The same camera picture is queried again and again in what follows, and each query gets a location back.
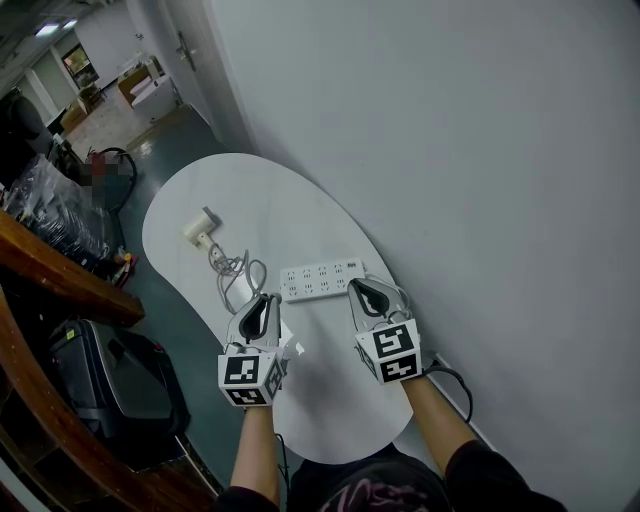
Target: black suitcase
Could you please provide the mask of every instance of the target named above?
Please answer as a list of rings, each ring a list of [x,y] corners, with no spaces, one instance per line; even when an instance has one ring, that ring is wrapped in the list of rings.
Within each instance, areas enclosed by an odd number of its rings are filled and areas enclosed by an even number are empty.
[[[162,441],[175,443],[190,418],[162,346],[89,320],[66,323],[52,341],[54,382],[85,425],[132,468],[162,462],[153,460]]]

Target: white wall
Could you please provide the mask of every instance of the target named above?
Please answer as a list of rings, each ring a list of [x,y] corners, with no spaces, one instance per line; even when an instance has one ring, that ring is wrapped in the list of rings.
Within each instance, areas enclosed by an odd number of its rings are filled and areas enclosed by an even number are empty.
[[[23,76],[16,85],[22,92],[22,95],[31,103],[33,103],[34,107],[36,107],[36,110],[38,111],[38,114],[40,114],[42,122],[46,123],[47,121],[49,121],[49,119],[51,118],[51,114],[44,106],[44,103],[40,101],[40,97],[36,94],[36,91],[29,83],[29,80],[27,80],[27,77]]]
[[[123,1],[82,18],[74,30],[100,77],[97,81],[100,87],[118,78],[125,64],[143,50]]]
[[[208,107],[189,69],[180,61],[176,48],[178,43],[167,27],[157,0],[127,0],[131,19],[136,30],[143,34],[143,47],[149,55],[155,55],[164,71],[171,77],[183,101],[190,103],[208,122]]]
[[[58,110],[65,108],[75,99],[75,91],[67,82],[60,70],[60,66],[58,66],[50,52],[46,52],[40,57],[32,66],[32,69],[38,75],[40,82],[42,82]]]
[[[261,153],[371,236],[490,441],[571,509],[620,510],[640,485],[633,3],[210,1]]]

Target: power strip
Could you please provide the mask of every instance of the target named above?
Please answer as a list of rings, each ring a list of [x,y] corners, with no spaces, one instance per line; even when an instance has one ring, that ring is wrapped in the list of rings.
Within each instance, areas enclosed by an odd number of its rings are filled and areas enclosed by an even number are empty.
[[[285,302],[342,295],[356,277],[364,277],[358,258],[285,268],[280,271],[280,294]]]

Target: shelf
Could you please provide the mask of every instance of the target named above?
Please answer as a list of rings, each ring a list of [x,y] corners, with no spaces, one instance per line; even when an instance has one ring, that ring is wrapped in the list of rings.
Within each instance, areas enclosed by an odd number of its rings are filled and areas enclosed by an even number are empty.
[[[7,375],[4,373],[2,367],[0,367],[0,412],[2,411],[4,404],[7,402],[9,395],[13,391],[13,386],[9,382]]]
[[[57,447],[17,393],[12,393],[2,408],[0,424],[31,464],[42,460]]]
[[[81,512],[129,512],[133,510],[113,496],[96,501],[88,501],[77,506]]]
[[[107,491],[91,480],[62,450],[53,452],[34,467],[53,489],[71,503],[80,504],[107,496]]]
[[[20,452],[18,446],[13,442],[6,430],[0,426],[0,444],[3,446],[3,460],[9,465],[8,459],[12,460],[12,466],[17,467],[19,470],[18,478],[23,482],[27,480],[31,481],[29,485],[35,485],[41,489],[40,493],[44,493],[48,499],[44,503],[52,502],[57,504],[61,509],[68,511],[75,511],[76,508],[68,503],[64,498],[60,498],[60,493],[53,489],[51,484],[42,477],[38,471],[31,465],[31,463]]]

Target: white cable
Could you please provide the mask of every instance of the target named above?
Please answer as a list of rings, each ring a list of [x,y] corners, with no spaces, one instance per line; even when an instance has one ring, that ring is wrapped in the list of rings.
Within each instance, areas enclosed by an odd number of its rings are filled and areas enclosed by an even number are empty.
[[[213,251],[216,249],[220,249],[220,246],[216,243],[214,243],[209,248],[209,254],[208,254],[209,265],[211,265],[211,268],[218,274],[216,278],[216,286],[218,288],[218,293],[220,294],[220,299],[222,300],[222,305],[225,307],[225,309],[229,313],[231,313],[232,315],[235,315],[237,311],[231,305],[231,301],[229,300],[227,293],[229,292],[229,289],[233,286],[233,283],[235,283],[236,279],[238,279],[238,277],[240,277],[242,274],[245,275],[247,279],[247,284],[251,289],[251,298],[249,300],[252,300],[255,297],[262,297],[264,299],[269,298],[267,295],[262,293],[262,288],[264,287],[264,284],[267,280],[267,266],[262,261],[257,259],[249,260],[248,250],[244,251],[243,257],[240,257],[240,256],[236,256],[235,258],[221,257],[216,260],[212,258]],[[260,265],[260,267],[262,267],[261,279],[259,281],[256,281],[257,285],[255,286],[253,284],[253,280],[251,279],[251,267],[254,264]],[[227,284],[225,284],[225,278],[230,279],[230,281]]]

